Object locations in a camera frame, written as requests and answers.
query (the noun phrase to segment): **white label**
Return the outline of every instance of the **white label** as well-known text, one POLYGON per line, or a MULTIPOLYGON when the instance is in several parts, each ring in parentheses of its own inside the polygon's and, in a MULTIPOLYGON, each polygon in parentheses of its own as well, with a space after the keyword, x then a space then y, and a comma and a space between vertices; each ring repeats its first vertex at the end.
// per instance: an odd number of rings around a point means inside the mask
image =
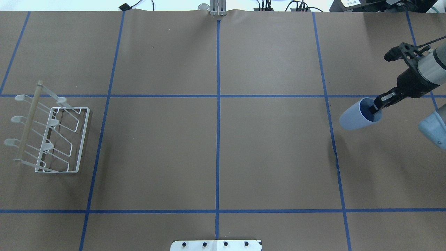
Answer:
POLYGON ((351 6, 361 4, 361 2, 359 0, 341 0, 341 2, 345 7, 351 7, 351 6))

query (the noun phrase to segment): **black connector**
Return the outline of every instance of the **black connector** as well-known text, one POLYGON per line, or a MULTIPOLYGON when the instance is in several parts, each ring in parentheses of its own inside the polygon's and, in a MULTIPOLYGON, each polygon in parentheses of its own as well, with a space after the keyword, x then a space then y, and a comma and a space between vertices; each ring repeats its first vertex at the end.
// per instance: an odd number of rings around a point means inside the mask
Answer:
POLYGON ((126 11, 126 10, 130 10, 132 8, 130 7, 130 5, 125 3, 125 4, 121 5, 121 6, 119 6, 119 9, 122 10, 122 11, 126 11))

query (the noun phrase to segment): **metal bracket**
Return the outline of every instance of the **metal bracket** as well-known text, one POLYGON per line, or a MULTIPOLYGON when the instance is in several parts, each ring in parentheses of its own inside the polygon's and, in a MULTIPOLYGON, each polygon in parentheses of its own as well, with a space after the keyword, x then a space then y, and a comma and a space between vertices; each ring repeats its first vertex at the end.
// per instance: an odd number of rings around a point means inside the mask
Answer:
POLYGON ((226 0, 211 0, 211 16, 226 16, 226 0))

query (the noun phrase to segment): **plastic cup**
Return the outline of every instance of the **plastic cup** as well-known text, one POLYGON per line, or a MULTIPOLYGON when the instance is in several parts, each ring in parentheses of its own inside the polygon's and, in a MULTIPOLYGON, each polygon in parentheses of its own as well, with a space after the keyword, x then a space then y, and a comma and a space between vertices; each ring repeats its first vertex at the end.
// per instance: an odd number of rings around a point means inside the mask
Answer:
POLYGON ((339 123, 346 130, 356 130, 373 125, 381 120, 383 112, 372 114, 368 109, 373 106, 373 99, 363 98, 347 109, 339 118, 339 123))

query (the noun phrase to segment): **white wire rack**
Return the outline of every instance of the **white wire rack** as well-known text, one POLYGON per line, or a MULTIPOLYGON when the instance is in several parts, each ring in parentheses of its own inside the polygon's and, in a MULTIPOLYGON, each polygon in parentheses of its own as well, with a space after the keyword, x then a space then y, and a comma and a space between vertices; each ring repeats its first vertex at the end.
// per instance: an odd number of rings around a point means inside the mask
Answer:
POLYGON ((90 109, 72 107, 67 103, 66 98, 57 96, 43 86, 42 81, 36 84, 33 97, 22 94, 17 95, 15 100, 29 103, 30 108, 28 116, 11 118, 11 122, 24 125, 20 140, 8 138, 4 141, 5 145, 18 149, 14 160, 19 164, 34 167, 35 172, 40 173, 78 172, 87 135, 90 109), (50 108, 39 102, 42 91, 55 99, 58 107, 50 108), (48 116, 44 123, 35 120, 37 110, 48 116), (37 138, 41 138, 39 146, 33 146, 29 142, 31 132, 37 138))

